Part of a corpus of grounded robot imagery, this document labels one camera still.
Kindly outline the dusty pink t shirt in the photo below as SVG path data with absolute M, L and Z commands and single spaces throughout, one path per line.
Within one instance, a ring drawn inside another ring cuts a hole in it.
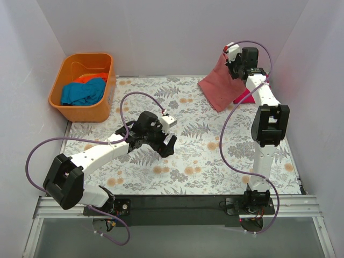
M 221 54 L 211 72 L 198 82 L 207 101 L 217 112 L 224 111 L 246 91 L 242 80 L 232 79 L 225 61 L 224 54 Z

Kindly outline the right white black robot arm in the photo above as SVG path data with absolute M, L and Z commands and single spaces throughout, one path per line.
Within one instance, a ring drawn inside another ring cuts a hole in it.
M 273 156 L 285 138 L 290 109 L 282 105 L 271 91 L 268 75 L 259 68 L 259 50 L 255 47 L 240 48 L 230 43 L 224 48 L 226 65 L 233 79 L 245 83 L 257 105 L 257 112 L 251 127 L 255 142 L 253 172 L 243 195 L 225 200 L 230 215 L 263 214 L 275 212 L 270 198 L 269 177 Z

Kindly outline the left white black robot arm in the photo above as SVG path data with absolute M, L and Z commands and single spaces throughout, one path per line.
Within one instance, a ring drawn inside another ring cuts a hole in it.
M 164 141 L 176 124 L 177 119 L 170 114 L 158 117 L 144 111 L 137 120 L 116 130 L 107 144 L 95 145 L 72 156 L 56 156 L 43 188 L 64 210 L 82 204 L 93 206 L 103 215 L 122 214 L 124 211 L 110 190 L 101 185 L 87 185 L 85 180 L 100 167 L 142 145 L 149 145 L 162 158 L 173 155 L 177 137 L 173 135 L 168 143 Z

